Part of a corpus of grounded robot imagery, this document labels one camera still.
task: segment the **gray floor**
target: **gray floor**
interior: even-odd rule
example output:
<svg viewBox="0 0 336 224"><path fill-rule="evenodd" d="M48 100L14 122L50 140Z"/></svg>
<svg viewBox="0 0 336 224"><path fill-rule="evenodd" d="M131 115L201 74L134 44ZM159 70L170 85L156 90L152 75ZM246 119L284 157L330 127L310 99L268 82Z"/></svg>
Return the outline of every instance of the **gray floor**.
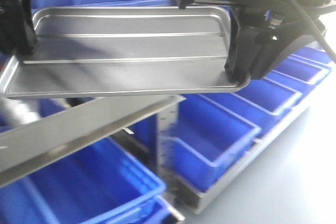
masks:
<svg viewBox="0 0 336 224"><path fill-rule="evenodd" d="M335 102L321 93L202 214L178 207L185 223L335 224Z"/></svg>

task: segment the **metal shelf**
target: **metal shelf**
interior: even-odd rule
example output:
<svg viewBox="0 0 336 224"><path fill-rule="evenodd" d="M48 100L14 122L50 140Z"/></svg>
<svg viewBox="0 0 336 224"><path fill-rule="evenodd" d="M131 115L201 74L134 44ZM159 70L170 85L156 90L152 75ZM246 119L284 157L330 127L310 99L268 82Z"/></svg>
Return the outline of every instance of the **metal shelf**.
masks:
<svg viewBox="0 0 336 224"><path fill-rule="evenodd" d="M166 171L170 177L175 177L173 188L176 198L186 205L192 212L200 214L222 191L268 146L270 145L300 114L302 114L313 102L327 91L332 81L336 78L336 73L331 73L322 81L308 96L298 103L272 130L263 138L255 139L253 147L234 164L207 192L197 190L193 185L174 171ZM126 132L118 132L113 138L125 147L129 152L149 164L149 150Z"/></svg>
<svg viewBox="0 0 336 224"><path fill-rule="evenodd" d="M183 101L180 95L99 98L0 134L0 187Z"/></svg>
<svg viewBox="0 0 336 224"><path fill-rule="evenodd" d="M331 73L308 96L298 103L272 130L263 138L256 139L255 144L236 164L234 164L207 192L203 193L193 187L188 181L176 175L176 196L192 212L200 214L221 192L299 115L301 115L321 92L330 87L335 80L335 73Z"/></svg>

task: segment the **bolt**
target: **bolt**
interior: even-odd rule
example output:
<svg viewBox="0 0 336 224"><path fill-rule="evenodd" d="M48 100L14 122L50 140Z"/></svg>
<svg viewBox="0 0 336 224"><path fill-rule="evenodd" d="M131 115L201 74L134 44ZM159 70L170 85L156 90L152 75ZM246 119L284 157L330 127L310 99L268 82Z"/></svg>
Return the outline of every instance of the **bolt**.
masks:
<svg viewBox="0 0 336 224"><path fill-rule="evenodd" d="M268 19L268 26L270 28L276 28L281 25L283 17L281 15L272 13Z"/></svg>

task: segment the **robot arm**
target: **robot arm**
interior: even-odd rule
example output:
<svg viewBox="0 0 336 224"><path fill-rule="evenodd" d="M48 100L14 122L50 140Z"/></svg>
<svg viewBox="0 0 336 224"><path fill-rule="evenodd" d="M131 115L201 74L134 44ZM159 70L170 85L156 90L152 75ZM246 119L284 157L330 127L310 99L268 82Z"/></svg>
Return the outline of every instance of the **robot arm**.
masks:
<svg viewBox="0 0 336 224"><path fill-rule="evenodd" d="M30 0L0 0L0 51L9 54L16 48L32 55L38 47Z"/></svg>
<svg viewBox="0 0 336 224"><path fill-rule="evenodd" d="M319 35L325 30L319 16L336 9L333 0L295 1L312 24L302 18L290 0L176 0L176 3L181 9L192 3L230 6L231 38L225 68L232 80L242 81L247 74L252 79L264 77L285 57L312 42L316 37L312 26ZM32 55L37 47L30 0L0 0L0 51L8 54L16 48L21 55Z"/></svg>

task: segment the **stainless steel tray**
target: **stainless steel tray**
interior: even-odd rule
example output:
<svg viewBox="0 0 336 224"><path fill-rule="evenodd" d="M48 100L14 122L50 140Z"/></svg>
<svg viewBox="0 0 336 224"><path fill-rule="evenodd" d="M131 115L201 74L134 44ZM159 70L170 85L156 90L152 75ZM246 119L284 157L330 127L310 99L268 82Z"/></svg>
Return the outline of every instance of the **stainless steel tray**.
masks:
<svg viewBox="0 0 336 224"><path fill-rule="evenodd" d="M40 47L13 54L4 97L233 92L224 70L230 22L218 7L54 7L33 18Z"/></svg>

